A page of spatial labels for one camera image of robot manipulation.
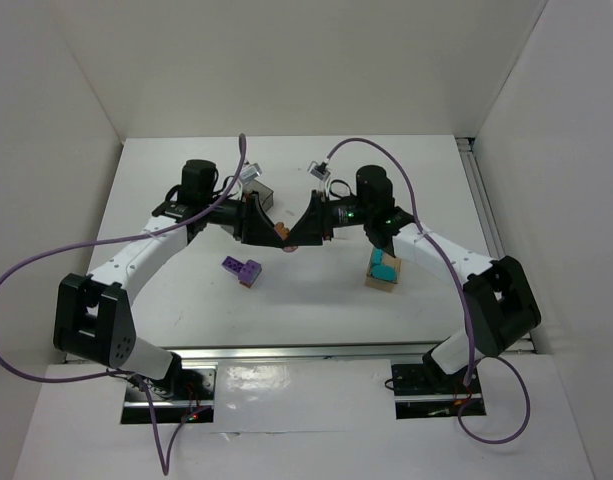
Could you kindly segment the orange lego brick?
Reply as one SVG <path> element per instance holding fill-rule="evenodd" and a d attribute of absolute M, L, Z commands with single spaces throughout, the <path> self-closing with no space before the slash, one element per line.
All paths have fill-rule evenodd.
<path fill-rule="evenodd" d="M 290 229 L 286 227 L 283 222 L 277 222 L 274 226 L 274 230 L 282 240 L 286 240 L 290 235 Z"/>

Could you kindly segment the teal rounded lego brick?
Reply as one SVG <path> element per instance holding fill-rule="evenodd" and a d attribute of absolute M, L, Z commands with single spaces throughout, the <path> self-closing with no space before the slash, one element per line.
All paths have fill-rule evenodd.
<path fill-rule="evenodd" d="M 387 282 L 387 283 L 396 283 L 397 282 L 397 270 L 395 267 L 390 265 L 385 265 L 381 270 L 373 270 L 370 271 L 370 276 L 373 279 Z"/>

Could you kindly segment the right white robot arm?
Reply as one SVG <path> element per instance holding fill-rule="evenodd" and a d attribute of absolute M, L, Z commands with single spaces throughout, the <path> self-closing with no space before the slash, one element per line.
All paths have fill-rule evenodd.
<path fill-rule="evenodd" d="M 353 194 L 332 200 L 314 192 L 306 212 L 287 234 L 288 247 L 319 246 L 338 228 L 362 226 L 374 248 L 452 286 L 464 315 L 459 331 L 422 359 L 425 380 L 469 383 L 476 363 L 505 352 L 541 322 L 541 313 L 520 262 L 468 251 L 432 232 L 397 206 L 386 171 L 360 168 Z"/>

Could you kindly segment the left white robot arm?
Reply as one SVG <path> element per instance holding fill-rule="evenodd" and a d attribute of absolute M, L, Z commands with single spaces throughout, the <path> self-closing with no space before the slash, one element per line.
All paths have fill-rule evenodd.
<path fill-rule="evenodd" d="M 137 240 L 88 274 L 69 274 L 61 281 L 53 333 L 58 350 L 134 372 L 167 399 L 204 387 L 203 377 L 184 369 L 178 354 L 137 335 L 131 307 L 160 268 L 205 227 L 203 210 L 216 213 L 226 206 L 217 179 L 214 163 L 187 161 L 180 184 L 153 210 Z"/>

